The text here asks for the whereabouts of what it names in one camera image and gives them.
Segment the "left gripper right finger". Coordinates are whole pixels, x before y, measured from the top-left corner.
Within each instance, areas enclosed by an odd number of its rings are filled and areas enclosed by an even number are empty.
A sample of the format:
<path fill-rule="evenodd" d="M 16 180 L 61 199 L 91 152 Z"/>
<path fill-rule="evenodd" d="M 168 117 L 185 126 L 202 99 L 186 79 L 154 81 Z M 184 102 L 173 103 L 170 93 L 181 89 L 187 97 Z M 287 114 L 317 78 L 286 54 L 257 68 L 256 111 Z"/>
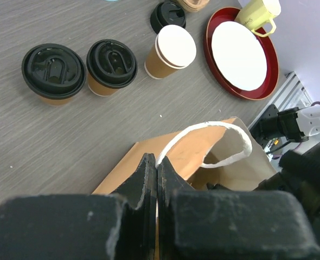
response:
<path fill-rule="evenodd" d="M 160 259 L 176 259 L 175 224 L 170 201 L 175 191 L 193 191 L 174 169 L 168 157 L 157 168 L 158 249 Z"/>

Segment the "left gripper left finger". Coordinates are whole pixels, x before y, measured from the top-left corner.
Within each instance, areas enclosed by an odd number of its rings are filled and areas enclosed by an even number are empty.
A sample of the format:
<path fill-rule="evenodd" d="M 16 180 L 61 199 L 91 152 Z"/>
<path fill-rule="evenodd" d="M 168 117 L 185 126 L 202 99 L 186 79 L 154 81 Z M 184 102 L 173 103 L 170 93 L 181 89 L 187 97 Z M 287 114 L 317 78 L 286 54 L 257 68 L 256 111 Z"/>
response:
<path fill-rule="evenodd" d="M 114 259 L 154 259 L 157 170 L 155 156 L 145 153 L 136 170 L 113 192 L 125 199 L 110 244 Z"/>

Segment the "brown paper bag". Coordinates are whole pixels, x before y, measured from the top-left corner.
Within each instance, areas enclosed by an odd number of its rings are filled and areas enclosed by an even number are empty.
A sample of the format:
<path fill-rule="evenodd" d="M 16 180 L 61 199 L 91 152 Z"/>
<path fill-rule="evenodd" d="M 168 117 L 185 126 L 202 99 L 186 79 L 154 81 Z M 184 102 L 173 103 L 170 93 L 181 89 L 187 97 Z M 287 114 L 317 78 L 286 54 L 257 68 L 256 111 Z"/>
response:
<path fill-rule="evenodd" d="M 198 190 L 206 183 L 220 184 L 234 191 L 250 191 L 263 180 L 273 176 L 263 149 L 238 118 L 224 120 L 226 128 L 208 126 L 182 137 L 169 149 L 165 146 L 176 133 L 161 135 L 135 143 L 95 190 L 96 194 L 116 191 L 137 168 L 144 153 L 159 156 L 162 152 L 184 182 Z"/>

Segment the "brown paper cup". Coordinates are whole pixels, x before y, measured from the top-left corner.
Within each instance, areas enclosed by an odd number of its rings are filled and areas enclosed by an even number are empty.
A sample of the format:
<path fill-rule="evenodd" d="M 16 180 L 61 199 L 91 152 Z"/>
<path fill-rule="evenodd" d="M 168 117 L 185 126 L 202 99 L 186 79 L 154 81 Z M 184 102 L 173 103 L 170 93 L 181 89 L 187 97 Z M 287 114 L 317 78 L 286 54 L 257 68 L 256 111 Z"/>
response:
<path fill-rule="evenodd" d="M 97 96 L 110 96 L 117 92 L 119 89 L 109 88 L 104 86 L 103 84 L 100 84 L 98 81 L 96 81 L 90 73 L 87 74 L 87 83 L 88 87 Z"/>
<path fill-rule="evenodd" d="M 56 106 L 63 106 L 65 104 L 71 102 L 71 100 L 72 100 L 72 97 L 69 97 L 67 99 L 49 99 L 49 98 L 46 98 L 43 96 L 39 96 L 39 98 L 47 105 L 55 106 L 55 107 Z"/>

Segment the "stack of paper cups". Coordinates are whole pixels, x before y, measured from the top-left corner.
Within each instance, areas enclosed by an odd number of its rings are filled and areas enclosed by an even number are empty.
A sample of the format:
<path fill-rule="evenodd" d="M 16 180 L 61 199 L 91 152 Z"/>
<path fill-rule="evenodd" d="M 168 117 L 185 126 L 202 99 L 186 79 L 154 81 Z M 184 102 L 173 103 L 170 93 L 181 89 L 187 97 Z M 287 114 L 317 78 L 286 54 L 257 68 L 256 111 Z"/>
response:
<path fill-rule="evenodd" d="M 164 79 L 194 61 L 197 53 L 191 34 L 178 25 L 167 25 L 157 34 L 144 68 L 156 80 Z"/>

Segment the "black coffee cup lid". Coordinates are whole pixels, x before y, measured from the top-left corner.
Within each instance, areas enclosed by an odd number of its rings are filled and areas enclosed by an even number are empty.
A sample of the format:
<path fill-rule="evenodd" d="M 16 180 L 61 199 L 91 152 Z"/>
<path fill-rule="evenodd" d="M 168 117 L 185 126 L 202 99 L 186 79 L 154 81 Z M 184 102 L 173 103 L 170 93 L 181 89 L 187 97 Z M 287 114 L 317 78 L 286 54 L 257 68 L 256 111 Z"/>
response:
<path fill-rule="evenodd" d="M 55 43 L 30 49 L 22 60 L 21 71 L 27 86 L 50 100 L 65 100 L 77 95 L 87 77 L 81 57 L 68 47 Z"/>

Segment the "black lid stack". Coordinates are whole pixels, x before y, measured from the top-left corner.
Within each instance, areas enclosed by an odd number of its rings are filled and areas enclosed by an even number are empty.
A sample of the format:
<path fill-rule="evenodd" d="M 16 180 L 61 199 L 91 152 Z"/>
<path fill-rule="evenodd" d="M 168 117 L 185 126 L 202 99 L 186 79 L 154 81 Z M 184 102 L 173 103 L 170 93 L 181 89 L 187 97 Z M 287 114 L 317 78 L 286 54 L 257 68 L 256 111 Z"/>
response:
<path fill-rule="evenodd" d="M 150 24 L 158 34 L 167 25 L 177 25 L 186 28 L 186 14 L 184 9 L 172 1 L 159 3 L 150 15 Z"/>

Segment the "cardboard cup carrier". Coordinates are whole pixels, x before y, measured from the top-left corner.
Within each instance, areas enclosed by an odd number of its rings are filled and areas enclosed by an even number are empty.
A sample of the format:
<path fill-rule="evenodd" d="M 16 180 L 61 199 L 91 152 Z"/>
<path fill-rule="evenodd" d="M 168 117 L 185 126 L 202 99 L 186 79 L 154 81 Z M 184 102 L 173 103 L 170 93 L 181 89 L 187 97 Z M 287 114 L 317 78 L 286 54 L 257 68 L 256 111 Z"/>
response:
<path fill-rule="evenodd" d="M 209 0 L 177 0 L 177 2 L 187 12 L 198 12 L 207 6 Z"/>

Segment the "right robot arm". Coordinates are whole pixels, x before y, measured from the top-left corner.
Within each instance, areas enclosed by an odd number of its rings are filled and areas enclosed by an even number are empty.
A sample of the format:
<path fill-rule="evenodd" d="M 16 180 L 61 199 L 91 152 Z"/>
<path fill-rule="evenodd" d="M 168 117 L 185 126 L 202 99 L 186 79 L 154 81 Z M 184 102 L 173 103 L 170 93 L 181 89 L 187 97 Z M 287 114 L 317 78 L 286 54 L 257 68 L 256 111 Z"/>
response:
<path fill-rule="evenodd" d="M 303 143 L 320 134 L 320 102 L 305 108 L 283 111 L 271 104 L 250 129 L 252 137 L 267 154 L 282 150 L 290 143 Z"/>

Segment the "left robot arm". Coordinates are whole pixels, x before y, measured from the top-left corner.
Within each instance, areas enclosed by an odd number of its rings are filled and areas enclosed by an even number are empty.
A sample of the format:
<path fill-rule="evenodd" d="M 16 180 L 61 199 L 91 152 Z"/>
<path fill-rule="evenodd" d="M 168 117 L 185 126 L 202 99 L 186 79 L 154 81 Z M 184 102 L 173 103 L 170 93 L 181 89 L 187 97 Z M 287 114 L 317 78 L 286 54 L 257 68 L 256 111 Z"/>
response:
<path fill-rule="evenodd" d="M 320 259 L 320 143 L 279 164 L 252 191 L 196 190 L 147 155 L 116 193 L 146 203 L 160 259 Z"/>

